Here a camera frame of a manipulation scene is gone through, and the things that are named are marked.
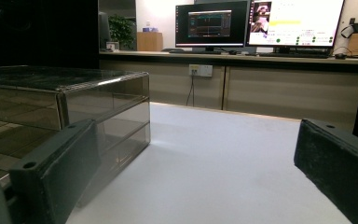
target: monitor screen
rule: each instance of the monitor screen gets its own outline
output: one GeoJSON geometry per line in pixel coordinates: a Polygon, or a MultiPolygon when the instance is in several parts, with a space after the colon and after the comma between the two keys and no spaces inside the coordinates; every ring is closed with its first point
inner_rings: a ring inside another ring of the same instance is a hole
{"type": "Polygon", "coordinates": [[[176,6],[177,48],[241,48],[247,24],[246,1],[176,6]]]}
{"type": "Polygon", "coordinates": [[[334,46],[344,0],[251,0],[246,46],[334,46]]]}

